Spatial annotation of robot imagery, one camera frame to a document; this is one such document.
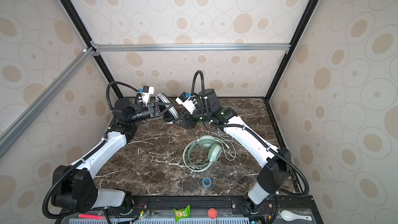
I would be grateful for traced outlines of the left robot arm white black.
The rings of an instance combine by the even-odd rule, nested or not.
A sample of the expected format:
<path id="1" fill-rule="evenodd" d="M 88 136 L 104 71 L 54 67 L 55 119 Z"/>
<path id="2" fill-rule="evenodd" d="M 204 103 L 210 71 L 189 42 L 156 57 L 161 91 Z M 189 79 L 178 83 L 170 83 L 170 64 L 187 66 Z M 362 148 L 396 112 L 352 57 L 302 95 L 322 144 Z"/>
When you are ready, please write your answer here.
<path id="1" fill-rule="evenodd" d="M 115 103 L 109 102 L 113 119 L 101 141 L 80 159 L 69 166 L 59 166 L 53 173 L 52 186 L 42 203 L 42 213 L 48 219 L 60 219 L 75 213 L 86 213 L 93 209 L 116 208 L 121 214 L 133 209 L 133 200 L 129 191 L 118 189 L 98 189 L 95 176 L 103 165 L 121 148 L 126 146 L 137 132 L 137 123 L 158 118 L 173 107 L 169 100 L 161 100 L 152 87 L 145 86 L 137 90 L 141 100 L 122 97 Z"/>

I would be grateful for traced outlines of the black white headphones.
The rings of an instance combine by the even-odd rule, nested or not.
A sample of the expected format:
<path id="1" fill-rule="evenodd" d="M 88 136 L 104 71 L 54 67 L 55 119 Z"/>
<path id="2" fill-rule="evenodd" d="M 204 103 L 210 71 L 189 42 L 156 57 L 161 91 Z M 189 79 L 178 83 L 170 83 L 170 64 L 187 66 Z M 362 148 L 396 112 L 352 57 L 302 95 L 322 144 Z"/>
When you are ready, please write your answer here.
<path id="1" fill-rule="evenodd" d="M 178 113 L 171 100 L 164 93 L 158 93 L 155 98 L 163 120 L 166 123 L 172 124 L 178 118 Z"/>

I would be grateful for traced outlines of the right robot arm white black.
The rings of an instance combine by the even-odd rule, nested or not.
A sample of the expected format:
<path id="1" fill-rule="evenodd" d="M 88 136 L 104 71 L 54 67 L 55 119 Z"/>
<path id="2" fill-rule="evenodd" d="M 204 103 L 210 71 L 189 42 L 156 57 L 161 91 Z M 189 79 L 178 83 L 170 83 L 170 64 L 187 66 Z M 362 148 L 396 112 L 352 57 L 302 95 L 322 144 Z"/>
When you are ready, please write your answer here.
<path id="1" fill-rule="evenodd" d="M 204 75 L 201 70 L 196 71 L 193 83 L 197 78 L 201 80 L 201 92 L 182 93 L 176 102 L 185 110 L 178 114 L 173 124 L 183 129 L 194 129 L 197 123 L 208 122 L 232 138 L 237 140 L 255 158 L 261 167 L 257 181 L 246 196 L 247 207 L 251 211 L 256 209 L 265 199 L 282 192 L 289 196 L 305 197 L 309 194 L 308 180 L 291 161 L 291 153 L 287 148 L 277 148 L 252 128 L 230 107 L 222 107 L 214 89 L 206 89 Z M 301 193 L 290 192 L 281 186 L 292 175 L 297 176 L 304 184 Z"/>

